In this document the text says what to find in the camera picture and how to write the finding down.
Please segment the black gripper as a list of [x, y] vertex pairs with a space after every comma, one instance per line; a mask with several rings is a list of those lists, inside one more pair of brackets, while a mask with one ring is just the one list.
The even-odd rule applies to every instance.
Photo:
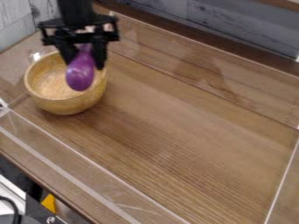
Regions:
[[92, 0], [56, 0], [60, 17], [41, 21], [41, 42], [54, 46], [68, 65], [78, 53], [76, 44], [92, 42], [92, 57], [97, 70], [105, 66], [108, 58], [107, 42], [119, 41], [117, 17], [116, 32], [105, 31], [109, 16], [93, 11]]

